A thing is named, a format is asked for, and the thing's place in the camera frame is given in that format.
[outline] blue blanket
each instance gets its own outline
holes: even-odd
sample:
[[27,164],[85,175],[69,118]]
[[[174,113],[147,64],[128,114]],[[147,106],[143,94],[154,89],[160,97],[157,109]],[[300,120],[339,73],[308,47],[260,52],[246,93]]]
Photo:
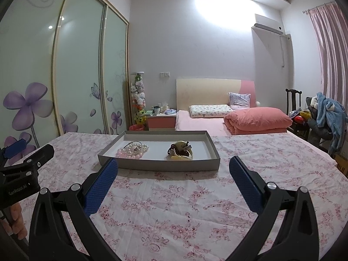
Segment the blue blanket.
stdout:
[[[317,93],[318,98],[318,127],[324,127],[325,123],[331,128],[333,139],[328,150],[329,155],[338,151],[344,142],[344,134],[346,123],[348,123],[347,113],[342,105],[331,98],[327,98],[321,92]],[[335,110],[327,110],[332,105],[335,105]]]

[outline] frosted glass door panel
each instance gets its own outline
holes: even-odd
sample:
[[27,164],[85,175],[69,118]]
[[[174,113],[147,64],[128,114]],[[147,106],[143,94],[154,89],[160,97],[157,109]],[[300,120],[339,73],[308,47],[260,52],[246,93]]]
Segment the frosted glass door panel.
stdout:
[[57,104],[64,133],[103,131],[99,40],[103,4],[67,0],[57,44]]
[[113,134],[127,129],[126,31],[123,20],[108,8],[103,51],[104,86],[107,91],[107,121]]
[[0,22],[0,148],[20,138],[27,149],[56,138],[51,59],[63,0],[14,0]]

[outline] cardboard box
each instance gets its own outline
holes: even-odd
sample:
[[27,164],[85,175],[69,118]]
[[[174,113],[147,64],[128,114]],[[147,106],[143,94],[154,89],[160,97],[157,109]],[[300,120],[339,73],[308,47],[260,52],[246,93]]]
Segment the cardboard box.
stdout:
[[335,161],[337,162],[337,168],[340,170],[345,177],[348,176],[348,160],[343,158],[341,155],[336,155]]
[[[171,144],[179,140],[189,141],[192,160],[172,160],[167,154]],[[149,150],[141,159],[115,157],[117,150],[131,141],[140,141],[148,145]],[[110,158],[117,160],[119,168],[142,171],[216,171],[220,166],[220,156],[206,131],[124,131],[98,154],[101,165]]]

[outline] finger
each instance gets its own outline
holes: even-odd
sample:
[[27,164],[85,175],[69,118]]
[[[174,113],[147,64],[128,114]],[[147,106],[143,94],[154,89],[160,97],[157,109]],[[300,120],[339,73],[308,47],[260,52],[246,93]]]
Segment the finger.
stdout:
[[25,228],[23,216],[20,214],[18,219],[12,225],[12,230],[14,234],[18,234],[23,228]]
[[20,204],[17,202],[15,204],[13,204],[10,208],[11,210],[11,216],[12,216],[12,219],[14,220],[17,220],[19,215],[21,214],[22,212],[22,207],[20,206]]
[[19,240],[21,240],[21,239],[25,238],[27,236],[27,234],[28,234],[27,229],[24,227],[23,229],[20,230],[17,237]]
[[10,225],[8,223],[6,223],[4,220],[0,219],[1,224],[3,226],[3,228],[5,229],[5,231],[10,234],[12,232],[12,229],[10,227]]

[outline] silver screw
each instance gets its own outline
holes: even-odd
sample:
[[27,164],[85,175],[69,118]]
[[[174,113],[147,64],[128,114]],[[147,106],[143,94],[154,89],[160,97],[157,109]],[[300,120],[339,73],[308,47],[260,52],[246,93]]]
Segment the silver screw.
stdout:
[[72,191],[77,191],[80,189],[80,185],[78,183],[75,183],[71,186],[71,190]]
[[305,187],[305,186],[301,186],[301,187],[300,187],[300,190],[301,190],[303,193],[307,193],[307,192],[308,192],[308,188]]
[[269,182],[269,183],[267,184],[267,187],[268,187],[269,189],[276,189],[276,188],[277,188],[277,185],[276,185],[274,182]]
[[40,190],[40,194],[46,194],[47,193],[47,188],[43,188]]

